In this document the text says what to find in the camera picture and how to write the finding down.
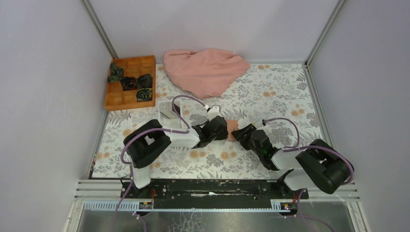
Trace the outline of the brown leather card holder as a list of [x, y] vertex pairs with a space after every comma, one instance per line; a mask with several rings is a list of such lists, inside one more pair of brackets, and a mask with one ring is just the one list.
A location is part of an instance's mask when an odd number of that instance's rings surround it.
[[226, 141], [234, 142], [235, 138], [233, 137], [232, 132], [239, 130], [238, 120], [227, 119], [226, 122], [227, 122], [227, 131], [228, 131], [228, 137]]

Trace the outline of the white translucent card box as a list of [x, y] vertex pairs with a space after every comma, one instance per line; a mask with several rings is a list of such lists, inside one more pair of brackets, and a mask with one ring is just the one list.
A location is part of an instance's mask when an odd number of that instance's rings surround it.
[[158, 109], [158, 121], [166, 128], [172, 128], [176, 130], [184, 130], [186, 128], [183, 121], [180, 119], [181, 113], [181, 101], [161, 101], [157, 104]]

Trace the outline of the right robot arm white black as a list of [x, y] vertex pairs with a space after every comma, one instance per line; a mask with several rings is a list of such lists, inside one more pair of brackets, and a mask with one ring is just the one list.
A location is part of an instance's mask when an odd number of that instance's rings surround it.
[[308, 146], [276, 148], [264, 128], [252, 124], [232, 132], [244, 149], [257, 155], [262, 165], [272, 171], [284, 171], [277, 186], [281, 198], [291, 198], [297, 190], [317, 187], [333, 194], [352, 181], [353, 165], [321, 139]]

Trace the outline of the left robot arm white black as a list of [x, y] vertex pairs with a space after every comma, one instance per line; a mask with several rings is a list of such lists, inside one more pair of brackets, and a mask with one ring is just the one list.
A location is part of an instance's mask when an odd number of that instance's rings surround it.
[[196, 125], [187, 131], [163, 127], [157, 119], [148, 121], [139, 129], [128, 135], [123, 143], [125, 153], [131, 158], [132, 193], [143, 199], [150, 192], [150, 170], [153, 163], [168, 147], [202, 148], [213, 141], [228, 138], [228, 123], [221, 117]]

